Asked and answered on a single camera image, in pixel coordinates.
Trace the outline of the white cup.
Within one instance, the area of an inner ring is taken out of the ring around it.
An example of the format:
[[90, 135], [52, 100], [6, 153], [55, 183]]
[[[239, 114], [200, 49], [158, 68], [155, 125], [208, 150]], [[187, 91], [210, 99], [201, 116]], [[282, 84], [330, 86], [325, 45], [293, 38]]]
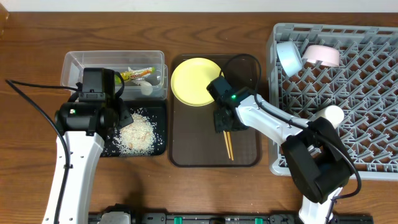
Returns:
[[340, 107], [336, 105], [330, 105], [320, 111], [317, 111], [314, 114], [312, 121], [315, 121], [319, 117], [327, 119], [336, 129], [343, 122], [345, 114]]

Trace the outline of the yellow green snack wrapper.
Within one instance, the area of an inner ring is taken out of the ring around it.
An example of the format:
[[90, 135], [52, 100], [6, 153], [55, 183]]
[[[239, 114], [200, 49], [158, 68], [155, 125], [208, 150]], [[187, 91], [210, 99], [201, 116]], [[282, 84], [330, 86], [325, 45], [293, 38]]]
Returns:
[[120, 75], [123, 78], [124, 82], [127, 83], [133, 80], [146, 78], [149, 75], [153, 74], [154, 72], [155, 72], [155, 67], [147, 67], [137, 70], [133, 70], [130, 67], [128, 67], [128, 71], [121, 72]]

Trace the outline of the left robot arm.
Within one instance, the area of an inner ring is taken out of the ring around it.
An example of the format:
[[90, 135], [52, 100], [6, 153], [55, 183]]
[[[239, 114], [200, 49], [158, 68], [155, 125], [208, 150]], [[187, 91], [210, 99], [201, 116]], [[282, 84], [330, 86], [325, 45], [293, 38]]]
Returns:
[[122, 99], [64, 103], [56, 113], [57, 161], [43, 223], [88, 223], [96, 166], [104, 141], [133, 122]]

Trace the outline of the white bowl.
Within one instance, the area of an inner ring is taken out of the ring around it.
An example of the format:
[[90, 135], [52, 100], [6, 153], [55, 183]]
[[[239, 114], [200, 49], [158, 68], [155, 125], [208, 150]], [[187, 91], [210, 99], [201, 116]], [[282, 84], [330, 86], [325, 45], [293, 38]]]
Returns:
[[338, 50], [324, 45], [310, 45], [302, 57], [309, 63], [321, 61], [321, 65], [327, 67], [338, 67], [340, 64], [340, 53]]

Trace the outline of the rice and nuts leftovers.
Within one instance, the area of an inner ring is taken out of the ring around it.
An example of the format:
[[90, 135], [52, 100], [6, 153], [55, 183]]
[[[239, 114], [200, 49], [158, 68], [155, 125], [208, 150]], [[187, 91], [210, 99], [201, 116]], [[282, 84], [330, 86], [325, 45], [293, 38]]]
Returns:
[[111, 145], [121, 156], [150, 156], [157, 154], [165, 146], [164, 138], [158, 133], [156, 115], [149, 114], [146, 108], [131, 110], [133, 123], [117, 130]]

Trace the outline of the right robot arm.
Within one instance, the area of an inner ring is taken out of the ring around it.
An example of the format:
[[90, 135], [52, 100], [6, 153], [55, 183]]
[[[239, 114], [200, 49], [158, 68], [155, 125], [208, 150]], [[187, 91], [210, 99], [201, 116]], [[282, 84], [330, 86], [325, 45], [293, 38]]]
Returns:
[[344, 197], [342, 188], [352, 175], [359, 175], [332, 123], [323, 117], [310, 121], [290, 115], [247, 87], [207, 90], [218, 105], [216, 131], [254, 128], [276, 142], [304, 197], [301, 221], [330, 223], [334, 204]]

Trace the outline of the light blue bowl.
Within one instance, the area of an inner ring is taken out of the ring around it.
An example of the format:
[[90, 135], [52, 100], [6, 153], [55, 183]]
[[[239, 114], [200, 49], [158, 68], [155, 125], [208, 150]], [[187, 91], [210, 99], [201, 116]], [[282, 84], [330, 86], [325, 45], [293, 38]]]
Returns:
[[282, 68], [288, 77], [292, 77], [301, 71], [303, 68], [302, 58], [292, 41], [278, 43], [276, 51]]

